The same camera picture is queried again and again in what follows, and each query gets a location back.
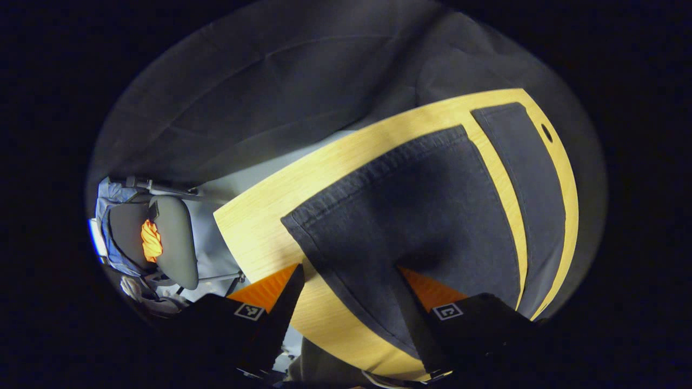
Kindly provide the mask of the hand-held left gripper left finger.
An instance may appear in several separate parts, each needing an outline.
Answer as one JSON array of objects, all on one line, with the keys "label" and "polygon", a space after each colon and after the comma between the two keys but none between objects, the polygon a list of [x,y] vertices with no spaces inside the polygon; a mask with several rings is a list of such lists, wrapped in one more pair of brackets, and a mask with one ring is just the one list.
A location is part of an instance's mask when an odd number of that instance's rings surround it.
[{"label": "hand-held left gripper left finger", "polygon": [[281,352],[305,284],[294,263],[222,297],[207,294],[163,326],[194,364],[264,378]]}]

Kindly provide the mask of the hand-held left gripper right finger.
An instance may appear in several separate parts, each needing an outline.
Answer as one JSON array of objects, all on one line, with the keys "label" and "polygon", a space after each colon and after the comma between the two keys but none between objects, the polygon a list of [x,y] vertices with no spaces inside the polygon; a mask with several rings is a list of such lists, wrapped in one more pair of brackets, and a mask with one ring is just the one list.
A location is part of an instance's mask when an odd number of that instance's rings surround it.
[{"label": "hand-held left gripper right finger", "polygon": [[489,369],[523,350],[540,327],[494,294],[467,296],[405,267],[397,270],[397,303],[433,381]]}]

